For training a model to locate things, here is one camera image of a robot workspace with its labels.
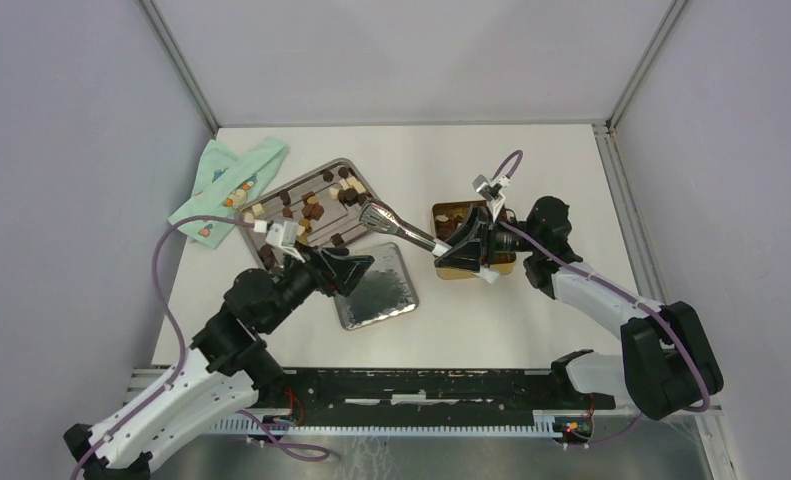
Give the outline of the steel tray with rack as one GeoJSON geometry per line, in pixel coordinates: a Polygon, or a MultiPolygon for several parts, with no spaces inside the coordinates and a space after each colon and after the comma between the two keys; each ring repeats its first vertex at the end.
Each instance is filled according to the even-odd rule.
{"type": "Polygon", "coordinates": [[[370,234],[360,210],[376,196],[352,161],[337,158],[249,201],[236,218],[293,221],[305,245],[347,247],[370,234]]]}

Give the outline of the metal serving tongs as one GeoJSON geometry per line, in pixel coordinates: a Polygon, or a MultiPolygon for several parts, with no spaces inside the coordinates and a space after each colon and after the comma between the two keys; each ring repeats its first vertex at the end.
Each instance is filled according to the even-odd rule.
{"type": "MultiPolygon", "coordinates": [[[[410,224],[401,218],[390,206],[377,200],[370,200],[362,206],[359,221],[370,231],[398,237],[430,252],[432,256],[433,248],[437,243],[448,245],[446,241],[440,240],[410,224]]],[[[490,284],[495,283],[501,276],[498,271],[491,268],[482,268],[477,273],[469,273],[490,284]]]]}

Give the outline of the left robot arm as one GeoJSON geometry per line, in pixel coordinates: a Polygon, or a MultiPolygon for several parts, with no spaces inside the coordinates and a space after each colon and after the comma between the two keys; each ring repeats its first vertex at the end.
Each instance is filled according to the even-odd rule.
{"type": "Polygon", "coordinates": [[[176,364],[94,425],[64,434],[74,479],[148,479],[183,446],[225,417],[277,405],[285,374],[268,352],[272,333],[315,293],[348,296],[374,263],[344,248],[305,245],[272,275],[241,272],[215,315],[186,343],[176,364]]]}

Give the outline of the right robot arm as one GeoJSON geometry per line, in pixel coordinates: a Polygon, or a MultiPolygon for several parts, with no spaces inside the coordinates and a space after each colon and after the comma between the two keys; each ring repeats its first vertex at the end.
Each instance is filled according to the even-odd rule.
{"type": "Polygon", "coordinates": [[[696,310],[683,301],[647,299],[596,273],[571,247],[569,207],[553,196],[537,199],[520,220],[509,209],[493,219],[483,201],[436,204],[432,233],[454,248],[441,270],[473,273],[524,255],[530,285],[583,313],[616,337],[621,352],[583,349],[551,364],[551,400],[573,408],[588,394],[631,401],[661,420],[698,411],[724,388],[724,377],[696,310]]]}

